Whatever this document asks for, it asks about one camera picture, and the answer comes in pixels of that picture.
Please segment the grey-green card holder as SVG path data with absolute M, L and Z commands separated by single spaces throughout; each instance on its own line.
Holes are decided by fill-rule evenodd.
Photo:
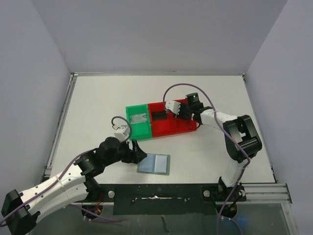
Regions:
M 166 175 L 170 174 L 170 155 L 147 154 L 137 167 L 138 173 Z

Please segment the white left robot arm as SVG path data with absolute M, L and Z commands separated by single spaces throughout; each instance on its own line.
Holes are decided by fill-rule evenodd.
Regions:
M 0 225 L 13 235 L 25 235 L 44 217 L 71 203 L 96 200 L 101 189 L 95 177 L 106 167 L 117 162 L 137 164 L 146 157 L 136 140 L 128 143 L 108 137 L 98 148 L 76 156 L 54 177 L 21 192 L 7 193 Z

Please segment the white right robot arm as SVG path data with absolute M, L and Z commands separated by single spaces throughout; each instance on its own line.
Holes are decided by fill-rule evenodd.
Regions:
M 198 93 L 188 94 L 186 100 L 186 103 L 167 101 L 165 107 L 175 118 L 192 120 L 223 132 L 230 161 L 221 176 L 223 185 L 218 187 L 218 195 L 223 200 L 229 200 L 235 195 L 234 186 L 239 183 L 246 164 L 262 149 L 256 127 L 249 115 L 233 116 L 218 112 L 210 106 L 205 107 Z

